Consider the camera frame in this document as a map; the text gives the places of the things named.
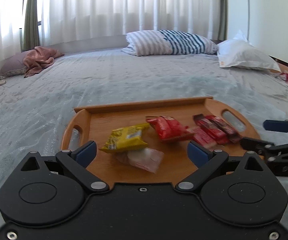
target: tray handle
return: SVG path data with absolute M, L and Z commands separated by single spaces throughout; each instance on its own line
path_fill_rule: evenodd
M 61 142 L 61 150 L 69 149 L 73 129 L 78 130 L 78 132 L 80 133 L 79 145 L 82 146 L 83 144 L 87 143 L 90 130 L 90 120 L 91 114 L 85 109 L 79 111 L 73 116 L 64 131 Z
M 231 125 L 231 123 L 223 117 L 223 113 L 225 111 L 230 112 L 234 117 L 236 117 L 240 122 L 242 122 L 245 125 L 245 130 L 242 132 L 239 132 L 240 135 L 242 135 L 244 137 L 251 137 L 254 139 L 260 138 L 257 131 L 252 126 L 252 124 L 242 114 L 240 114 L 238 111 L 231 108 L 230 106 L 228 106 L 228 105 L 226 105 L 220 101 L 217 101 L 217 100 L 206 99 L 205 100 L 205 107 L 213 115 L 220 116 L 223 120 L 225 120 L 225 122 L 227 122 Z

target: pillow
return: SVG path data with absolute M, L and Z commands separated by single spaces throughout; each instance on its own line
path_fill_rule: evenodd
M 217 56 L 221 68 L 234 66 L 255 70 L 274 69 L 281 72 L 277 62 L 250 45 L 241 33 L 238 33 L 233 40 L 219 43 Z
M 217 45 L 203 36 L 171 30 L 131 32 L 126 40 L 130 44 L 122 51 L 135 56 L 217 52 Z
M 24 75 L 26 66 L 23 64 L 23 59 L 30 50 L 15 54 L 6 60 L 0 70 L 0 79 L 15 75 Z

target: striped pillow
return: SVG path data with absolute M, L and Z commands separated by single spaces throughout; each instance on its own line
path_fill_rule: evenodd
M 165 54 L 215 54 L 217 45 L 211 40 L 191 33 L 157 30 L 127 33 L 129 46 L 122 49 L 135 56 Z

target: mattress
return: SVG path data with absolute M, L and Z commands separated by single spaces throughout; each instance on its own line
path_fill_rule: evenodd
M 265 119 L 288 118 L 288 84 L 272 73 L 219 68 L 213 55 L 97 50 L 67 54 L 33 77 L 8 78 L 0 87 L 0 186 L 30 150 L 59 151 L 76 106 L 208 95 L 241 112 L 262 139 L 288 143 L 288 134 L 262 127 Z M 288 192 L 288 178 L 280 181 Z M 288 228 L 288 206 L 282 223 Z

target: green curtain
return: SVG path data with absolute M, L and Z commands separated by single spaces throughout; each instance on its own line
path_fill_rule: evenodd
M 225 41 L 227 38 L 227 0 L 221 0 L 220 1 L 220 24 L 219 24 L 219 33 L 218 33 L 218 39 L 220 41 Z
M 40 46 L 38 30 L 37 0 L 27 0 L 24 18 L 22 49 L 30 50 Z

